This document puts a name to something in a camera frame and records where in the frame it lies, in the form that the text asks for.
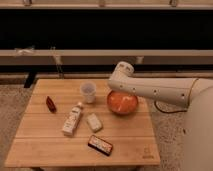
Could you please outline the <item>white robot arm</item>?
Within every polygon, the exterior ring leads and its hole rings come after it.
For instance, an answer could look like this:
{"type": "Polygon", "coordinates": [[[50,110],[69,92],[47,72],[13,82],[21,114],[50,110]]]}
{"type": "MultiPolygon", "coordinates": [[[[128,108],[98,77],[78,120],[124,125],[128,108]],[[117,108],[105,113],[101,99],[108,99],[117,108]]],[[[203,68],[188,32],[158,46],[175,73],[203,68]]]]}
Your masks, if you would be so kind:
{"type": "Polygon", "coordinates": [[[185,107],[180,171],[213,171],[213,79],[134,78],[131,64],[119,62],[108,80],[114,91],[185,107]]]}

